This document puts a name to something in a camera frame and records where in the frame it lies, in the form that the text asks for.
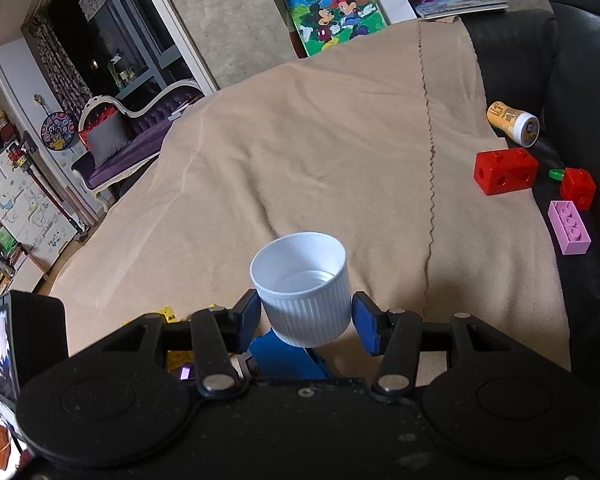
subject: minnie mouse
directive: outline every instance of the minnie mouse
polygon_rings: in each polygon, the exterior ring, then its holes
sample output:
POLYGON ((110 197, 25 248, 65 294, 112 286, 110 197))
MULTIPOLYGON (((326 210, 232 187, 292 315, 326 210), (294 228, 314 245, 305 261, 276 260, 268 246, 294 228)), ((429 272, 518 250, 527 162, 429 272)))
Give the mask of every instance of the minnie mouse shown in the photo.
POLYGON ((359 16, 360 9, 358 8, 357 0, 331 0, 340 9, 342 16, 340 23, 343 27, 351 29, 349 39, 356 36, 364 36, 369 33, 369 28, 366 25, 360 25, 362 18, 359 16))

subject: glass door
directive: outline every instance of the glass door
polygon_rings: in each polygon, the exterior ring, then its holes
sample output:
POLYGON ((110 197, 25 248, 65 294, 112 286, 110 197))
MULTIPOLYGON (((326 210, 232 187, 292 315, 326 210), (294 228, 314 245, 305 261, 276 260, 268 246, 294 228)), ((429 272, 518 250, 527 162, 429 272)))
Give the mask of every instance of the glass door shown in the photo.
POLYGON ((192 78, 151 0, 53 0, 48 15, 91 91, 130 110, 192 78))

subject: red building block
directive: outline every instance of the red building block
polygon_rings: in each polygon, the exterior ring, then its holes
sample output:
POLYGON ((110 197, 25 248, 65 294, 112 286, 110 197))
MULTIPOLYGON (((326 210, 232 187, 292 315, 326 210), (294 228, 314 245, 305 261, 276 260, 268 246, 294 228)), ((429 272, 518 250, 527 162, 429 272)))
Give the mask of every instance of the red building block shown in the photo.
POLYGON ((538 161, 524 148, 481 152, 475 156, 474 179, 487 195, 533 186, 538 161))
POLYGON ((589 171, 567 168, 560 185, 560 196, 563 200, 571 200, 580 211, 588 211, 596 192, 596 183, 593 182, 589 171))

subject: mickey mouse book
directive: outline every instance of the mickey mouse book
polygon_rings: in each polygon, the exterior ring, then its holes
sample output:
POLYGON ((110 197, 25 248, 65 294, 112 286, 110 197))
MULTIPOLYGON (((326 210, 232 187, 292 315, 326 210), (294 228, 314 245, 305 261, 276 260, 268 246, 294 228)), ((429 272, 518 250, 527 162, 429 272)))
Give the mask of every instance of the mickey mouse book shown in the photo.
POLYGON ((309 56, 386 27, 375 0, 285 0, 285 3, 309 56))

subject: purple chaise lounge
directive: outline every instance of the purple chaise lounge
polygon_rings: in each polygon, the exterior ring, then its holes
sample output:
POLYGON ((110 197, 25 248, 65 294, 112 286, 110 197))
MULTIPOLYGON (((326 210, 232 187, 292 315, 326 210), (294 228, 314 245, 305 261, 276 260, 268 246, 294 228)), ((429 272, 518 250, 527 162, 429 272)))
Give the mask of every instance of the purple chaise lounge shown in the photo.
POLYGON ((99 168, 95 167, 91 152, 85 153, 74 162, 72 172, 83 182, 84 187, 102 202, 106 211, 109 203, 99 194, 111 184, 131 176, 155 158, 160 153, 162 141, 173 124, 173 120, 170 120, 171 115, 186 103, 193 103, 203 97, 204 94, 195 81, 182 80, 165 88, 139 112, 127 110, 120 101, 110 96, 90 99, 80 118, 80 131, 94 121, 105 107, 114 105, 122 113, 127 134, 133 137, 128 145, 109 157, 99 168))

